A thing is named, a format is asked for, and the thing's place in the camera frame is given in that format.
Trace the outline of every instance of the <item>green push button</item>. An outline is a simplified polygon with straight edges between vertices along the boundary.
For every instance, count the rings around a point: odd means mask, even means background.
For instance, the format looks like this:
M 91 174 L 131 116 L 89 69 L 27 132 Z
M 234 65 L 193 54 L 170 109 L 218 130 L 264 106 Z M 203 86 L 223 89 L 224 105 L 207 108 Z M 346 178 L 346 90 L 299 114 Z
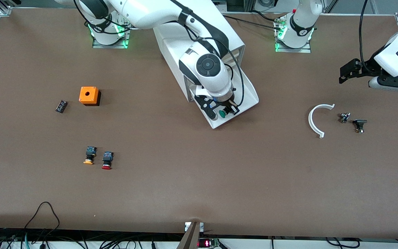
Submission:
M 226 113 L 223 110 L 220 110 L 219 115 L 221 115 L 222 118 L 225 118 Z

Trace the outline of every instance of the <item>white robot link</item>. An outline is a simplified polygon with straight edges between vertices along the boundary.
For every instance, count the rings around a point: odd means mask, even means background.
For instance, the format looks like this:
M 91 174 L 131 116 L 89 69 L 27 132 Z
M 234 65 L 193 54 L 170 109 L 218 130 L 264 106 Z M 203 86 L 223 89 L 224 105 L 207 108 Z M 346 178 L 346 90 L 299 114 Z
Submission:
M 340 69 L 339 83 L 354 77 L 373 76 L 371 88 L 398 91 L 398 32 L 366 61 L 353 59 Z
M 314 24 L 322 13 L 322 0 L 299 0 L 297 9 L 286 16 L 282 32 L 278 35 L 286 46 L 301 48 L 310 40 Z
M 112 26 L 114 22 L 109 22 L 108 17 L 115 11 L 137 29 L 151 29 L 168 22 L 178 22 L 196 37 L 192 38 L 195 42 L 180 57 L 179 69 L 196 85 L 195 100 L 201 106 L 207 106 L 201 109 L 212 120 L 217 119 L 214 109 L 218 106 L 224 107 L 226 113 L 235 115 L 239 112 L 238 107 L 242 104 L 243 96 L 240 103 L 234 102 L 235 89 L 222 61 L 230 52 L 228 38 L 222 31 L 197 16 L 193 10 L 176 0 L 78 1 L 81 14 L 91 23 L 89 25 L 92 28 L 98 28 L 97 23 L 104 24 L 103 28 Z M 95 36 L 100 41 L 101 36 L 112 37 L 115 33 L 97 32 Z

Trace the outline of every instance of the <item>table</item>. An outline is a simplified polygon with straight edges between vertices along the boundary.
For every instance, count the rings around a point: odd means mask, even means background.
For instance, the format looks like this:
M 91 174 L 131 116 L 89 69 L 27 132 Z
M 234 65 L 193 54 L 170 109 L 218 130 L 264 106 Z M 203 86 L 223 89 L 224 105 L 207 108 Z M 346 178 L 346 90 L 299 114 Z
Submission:
M 92 49 L 76 10 L 14 9 L 0 20 L 0 227 L 23 227 L 47 200 L 62 229 L 172 233 L 199 219 L 214 234 L 398 238 L 398 92 L 338 84 L 359 56 L 358 21 L 321 16 L 312 53 L 289 54 L 271 30 L 229 20 L 260 102 L 213 130 L 152 30 L 133 31 L 128 49 Z M 365 57 L 397 30 L 366 16 Z M 101 89 L 100 107 L 78 102 L 84 85 Z M 308 113 L 323 103 L 336 106 L 315 112 L 319 139 Z M 341 112 L 367 119 L 365 133 Z M 31 223 L 55 225 L 47 207 Z

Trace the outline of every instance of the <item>white arc piece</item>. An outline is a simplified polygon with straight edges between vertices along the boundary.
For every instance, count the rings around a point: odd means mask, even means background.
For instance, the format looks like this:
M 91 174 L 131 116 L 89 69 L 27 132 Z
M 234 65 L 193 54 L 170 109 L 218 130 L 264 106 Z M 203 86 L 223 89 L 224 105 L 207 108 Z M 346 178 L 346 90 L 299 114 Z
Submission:
M 310 114 L 308 115 L 308 122 L 310 123 L 311 129 L 313 129 L 314 132 L 319 134 L 319 138 L 323 138 L 323 136 L 325 136 L 325 132 L 322 132 L 321 130 L 319 130 L 319 128 L 316 127 L 316 125 L 314 124 L 314 121 L 313 121 L 313 112 L 314 112 L 314 110 L 316 110 L 318 108 L 325 108 L 328 110 L 332 110 L 334 108 L 334 104 L 333 105 L 329 105 L 329 104 L 317 105 L 311 110 Z

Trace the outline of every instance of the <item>orange box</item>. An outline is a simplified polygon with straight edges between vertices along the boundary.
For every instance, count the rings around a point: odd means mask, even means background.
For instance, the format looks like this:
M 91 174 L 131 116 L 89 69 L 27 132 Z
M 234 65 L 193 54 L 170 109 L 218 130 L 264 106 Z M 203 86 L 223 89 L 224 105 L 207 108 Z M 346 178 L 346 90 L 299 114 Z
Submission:
M 79 93 L 79 102 L 85 106 L 99 106 L 101 102 L 101 92 L 96 86 L 83 86 Z

